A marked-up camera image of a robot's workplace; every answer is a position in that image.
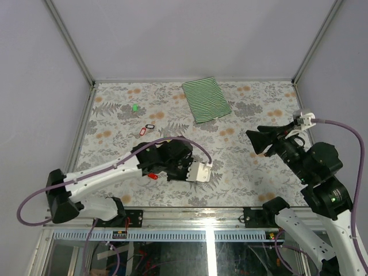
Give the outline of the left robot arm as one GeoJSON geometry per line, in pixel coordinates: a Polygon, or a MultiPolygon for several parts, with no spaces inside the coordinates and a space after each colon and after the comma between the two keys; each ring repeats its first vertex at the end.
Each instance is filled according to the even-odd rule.
{"type": "Polygon", "coordinates": [[[53,170],[46,184],[51,221],[62,224],[82,214],[119,227],[126,219],[121,200],[114,196],[92,198],[91,194],[117,182],[161,172],[169,181],[185,181],[192,151],[192,145],[180,136],[156,144],[140,143],[124,156],[85,171],[64,174],[53,170]]]}

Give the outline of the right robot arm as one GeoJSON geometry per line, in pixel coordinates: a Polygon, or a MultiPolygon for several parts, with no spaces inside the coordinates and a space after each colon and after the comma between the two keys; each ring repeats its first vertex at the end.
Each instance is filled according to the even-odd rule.
{"type": "Polygon", "coordinates": [[[305,186],[301,194],[322,222],[331,245],[310,230],[281,197],[265,202],[256,211],[255,225],[283,229],[305,250],[320,275],[367,275],[367,252],[355,222],[358,196],[351,198],[335,176],[343,166],[336,148],[318,142],[305,150],[296,141],[299,133],[317,122],[258,126],[246,135],[256,154],[278,155],[305,186]]]}

